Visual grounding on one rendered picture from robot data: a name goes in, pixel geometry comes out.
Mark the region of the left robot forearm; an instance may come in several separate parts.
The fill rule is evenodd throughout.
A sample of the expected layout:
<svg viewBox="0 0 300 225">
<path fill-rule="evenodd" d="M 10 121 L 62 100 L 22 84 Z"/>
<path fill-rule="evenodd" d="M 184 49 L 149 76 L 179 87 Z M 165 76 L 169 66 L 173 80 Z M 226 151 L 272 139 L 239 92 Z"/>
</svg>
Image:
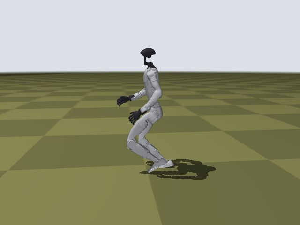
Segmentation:
<svg viewBox="0 0 300 225">
<path fill-rule="evenodd" d="M 154 104 L 157 103 L 159 96 L 160 92 L 155 91 L 150 100 L 140 109 L 141 113 L 143 113 L 144 111 L 149 111 L 154 106 Z"/>
</svg>

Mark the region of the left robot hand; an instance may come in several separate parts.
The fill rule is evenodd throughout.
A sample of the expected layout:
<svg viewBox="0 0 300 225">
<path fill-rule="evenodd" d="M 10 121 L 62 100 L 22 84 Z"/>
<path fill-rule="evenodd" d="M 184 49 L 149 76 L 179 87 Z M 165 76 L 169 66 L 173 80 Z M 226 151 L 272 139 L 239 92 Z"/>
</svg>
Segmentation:
<svg viewBox="0 0 300 225">
<path fill-rule="evenodd" d="M 147 111 L 144 111 L 143 113 L 141 113 L 140 109 L 138 111 L 135 111 L 135 112 L 131 112 L 129 116 L 129 121 L 132 123 L 133 122 L 133 125 L 134 123 L 136 122 L 136 120 L 138 120 L 140 118 L 141 115 L 144 115 Z M 135 119 L 135 120 L 134 120 Z M 134 120 L 134 121 L 133 121 Z"/>
</svg>

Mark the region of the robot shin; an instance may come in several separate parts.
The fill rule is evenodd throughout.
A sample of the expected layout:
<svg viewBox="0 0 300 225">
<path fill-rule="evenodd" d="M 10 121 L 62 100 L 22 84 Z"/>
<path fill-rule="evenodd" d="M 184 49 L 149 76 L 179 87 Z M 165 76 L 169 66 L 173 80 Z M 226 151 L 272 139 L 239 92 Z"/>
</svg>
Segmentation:
<svg viewBox="0 0 300 225">
<path fill-rule="evenodd" d="M 153 154 L 154 156 L 156 156 L 158 159 L 163 158 L 163 159 L 165 159 L 165 160 L 167 161 L 167 159 L 164 158 L 164 157 L 159 153 L 159 150 L 158 150 L 157 148 L 155 148 L 150 142 L 148 143 L 148 145 L 147 145 L 146 148 L 149 150 L 149 152 L 150 152 L 151 154 Z M 167 162 L 168 162 L 168 161 L 167 161 Z"/>
<path fill-rule="evenodd" d="M 132 152 L 150 161 L 158 163 L 159 159 L 153 154 L 151 154 L 149 150 L 146 147 L 144 147 L 141 143 L 137 143 L 135 140 L 129 140 L 127 144 L 127 148 Z"/>
</svg>

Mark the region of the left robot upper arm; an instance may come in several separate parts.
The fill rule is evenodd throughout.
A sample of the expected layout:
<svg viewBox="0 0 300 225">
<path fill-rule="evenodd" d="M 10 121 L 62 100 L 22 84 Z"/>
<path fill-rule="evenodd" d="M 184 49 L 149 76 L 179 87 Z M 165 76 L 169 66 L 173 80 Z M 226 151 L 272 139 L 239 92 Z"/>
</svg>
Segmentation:
<svg viewBox="0 0 300 225">
<path fill-rule="evenodd" d="M 159 85 L 156 72 L 153 70 L 148 71 L 147 78 L 150 80 L 150 83 L 151 83 L 152 87 L 155 89 L 155 91 L 160 92 L 160 96 L 158 98 L 158 99 L 160 99 L 162 97 L 163 93 L 162 93 L 161 87 Z"/>
</svg>

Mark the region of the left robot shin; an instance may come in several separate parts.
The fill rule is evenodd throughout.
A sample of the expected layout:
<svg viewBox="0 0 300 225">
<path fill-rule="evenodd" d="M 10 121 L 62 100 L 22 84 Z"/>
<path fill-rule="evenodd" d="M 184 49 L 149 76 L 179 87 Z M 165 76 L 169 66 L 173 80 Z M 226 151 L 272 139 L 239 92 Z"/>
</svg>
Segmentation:
<svg viewBox="0 0 300 225">
<path fill-rule="evenodd" d="M 141 143 L 137 143 L 135 140 L 129 140 L 127 144 L 127 148 L 132 152 L 150 161 L 158 163 L 159 159 L 153 154 L 151 154 L 149 150 L 146 147 L 144 147 Z"/>
</svg>

